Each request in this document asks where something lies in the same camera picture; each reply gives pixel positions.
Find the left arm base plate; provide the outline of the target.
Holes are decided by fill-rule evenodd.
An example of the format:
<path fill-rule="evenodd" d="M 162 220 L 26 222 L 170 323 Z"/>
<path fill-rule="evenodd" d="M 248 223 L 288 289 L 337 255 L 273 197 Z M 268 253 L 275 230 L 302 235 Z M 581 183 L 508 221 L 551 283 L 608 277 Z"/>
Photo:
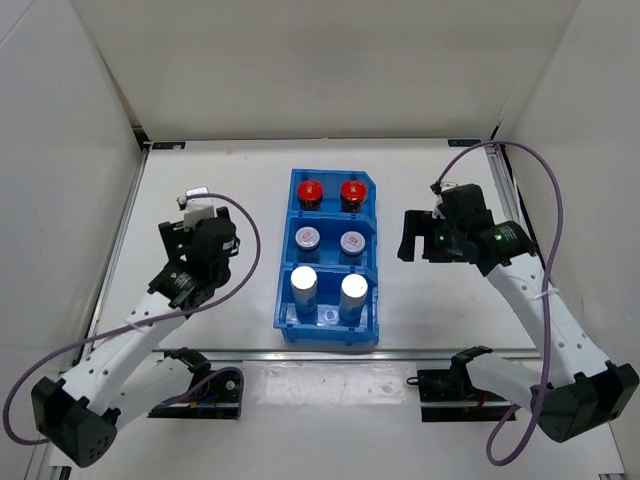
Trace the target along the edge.
<path fill-rule="evenodd" d="M 213 378 L 186 400 L 159 405 L 150 419 L 238 420 L 241 417 L 245 380 L 238 367 L 212 371 Z"/>

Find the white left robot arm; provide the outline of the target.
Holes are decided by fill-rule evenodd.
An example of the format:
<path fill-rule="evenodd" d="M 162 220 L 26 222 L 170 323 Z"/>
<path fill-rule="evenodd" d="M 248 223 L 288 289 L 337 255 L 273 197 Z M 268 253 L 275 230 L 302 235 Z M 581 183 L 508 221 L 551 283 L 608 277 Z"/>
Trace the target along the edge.
<path fill-rule="evenodd" d="M 43 378 L 31 391 L 37 430 L 81 468 L 97 462 L 135 418 L 159 405 L 212 395 L 211 366 L 192 349 L 139 368 L 229 281 L 229 260 L 239 249 L 236 226 L 227 208 L 205 207 L 159 230 L 168 261 L 129 315 L 133 328 L 104 340 L 59 380 Z"/>

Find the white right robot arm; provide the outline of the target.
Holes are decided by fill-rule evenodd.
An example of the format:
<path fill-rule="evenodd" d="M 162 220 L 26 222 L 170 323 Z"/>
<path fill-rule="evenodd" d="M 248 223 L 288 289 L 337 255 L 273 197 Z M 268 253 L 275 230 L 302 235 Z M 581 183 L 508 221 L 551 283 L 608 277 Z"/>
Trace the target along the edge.
<path fill-rule="evenodd" d="M 523 228 L 495 222 L 480 186 L 443 191 L 431 211 L 408 210 L 397 256 L 465 263 L 506 300 L 542 357 L 533 370 L 489 347 L 463 350 L 451 359 L 440 387 L 460 399 L 483 392 L 526 409 L 547 437 L 563 443 L 620 416 L 639 385 L 630 364 L 616 365 L 586 335 L 545 277 L 544 264 Z"/>

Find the silver lid bottle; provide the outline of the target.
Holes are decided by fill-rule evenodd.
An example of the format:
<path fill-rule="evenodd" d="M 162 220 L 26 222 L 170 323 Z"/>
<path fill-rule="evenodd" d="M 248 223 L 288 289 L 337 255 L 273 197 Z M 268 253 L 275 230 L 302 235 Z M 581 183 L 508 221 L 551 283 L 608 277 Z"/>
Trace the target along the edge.
<path fill-rule="evenodd" d="M 339 316 L 346 323 L 358 323 L 368 295 L 364 276 L 349 274 L 341 282 Z"/>
<path fill-rule="evenodd" d="M 302 315 L 313 313 L 317 309 L 316 271 L 309 266 L 295 268 L 290 277 L 296 311 Z"/>

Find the white lid jar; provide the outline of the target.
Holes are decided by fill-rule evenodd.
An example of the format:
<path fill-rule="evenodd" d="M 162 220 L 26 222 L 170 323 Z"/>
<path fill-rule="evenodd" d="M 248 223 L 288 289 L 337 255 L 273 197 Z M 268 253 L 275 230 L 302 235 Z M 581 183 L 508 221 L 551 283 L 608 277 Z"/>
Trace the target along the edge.
<path fill-rule="evenodd" d="M 297 260 L 300 263 L 318 263 L 320 260 L 319 231 L 311 226 L 299 228 L 295 233 L 295 245 Z"/>
<path fill-rule="evenodd" d="M 360 265 L 365 246 L 365 237 L 360 232 L 344 232 L 340 238 L 339 262 L 344 265 Z"/>

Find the white lid jar front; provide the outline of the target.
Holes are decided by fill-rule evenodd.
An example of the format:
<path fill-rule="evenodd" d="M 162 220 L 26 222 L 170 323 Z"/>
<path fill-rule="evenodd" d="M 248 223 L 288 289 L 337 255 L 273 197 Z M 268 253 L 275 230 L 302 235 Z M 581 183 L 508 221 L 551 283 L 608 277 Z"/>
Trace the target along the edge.
<path fill-rule="evenodd" d="M 311 226 L 299 228 L 295 233 L 295 245 L 297 260 L 300 263 L 318 263 L 320 260 L 319 231 Z"/>

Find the silver lid bottle front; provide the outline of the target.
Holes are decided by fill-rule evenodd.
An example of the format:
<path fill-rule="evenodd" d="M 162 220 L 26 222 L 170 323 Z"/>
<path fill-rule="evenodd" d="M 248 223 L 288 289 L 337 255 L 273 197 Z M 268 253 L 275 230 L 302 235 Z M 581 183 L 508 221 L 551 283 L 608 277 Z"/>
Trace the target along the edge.
<path fill-rule="evenodd" d="M 313 313 L 317 309 L 316 271 L 309 266 L 295 268 L 290 277 L 296 311 L 302 315 Z"/>

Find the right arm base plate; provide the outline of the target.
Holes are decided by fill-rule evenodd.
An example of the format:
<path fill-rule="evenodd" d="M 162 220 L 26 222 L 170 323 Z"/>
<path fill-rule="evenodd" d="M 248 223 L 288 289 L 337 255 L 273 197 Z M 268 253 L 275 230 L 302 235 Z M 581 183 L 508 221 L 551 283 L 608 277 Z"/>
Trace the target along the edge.
<path fill-rule="evenodd" d="M 463 396 L 449 383 L 445 369 L 418 370 L 406 379 L 406 385 L 419 393 L 423 423 L 497 422 L 510 408 L 510 403 L 493 393 L 476 392 Z"/>

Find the red lid jar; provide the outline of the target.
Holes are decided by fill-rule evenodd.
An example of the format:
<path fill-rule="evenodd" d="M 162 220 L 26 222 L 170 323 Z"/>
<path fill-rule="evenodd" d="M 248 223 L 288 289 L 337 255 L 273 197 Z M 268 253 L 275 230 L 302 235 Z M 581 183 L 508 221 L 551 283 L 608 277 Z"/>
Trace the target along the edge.
<path fill-rule="evenodd" d="M 296 195 L 301 210 L 318 211 L 324 198 L 324 189 L 316 180 L 304 180 L 298 185 Z"/>
<path fill-rule="evenodd" d="M 340 188 L 341 211 L 359 213 L 366 201 L 367 187 L 358 180 L 348 180 Z"/>

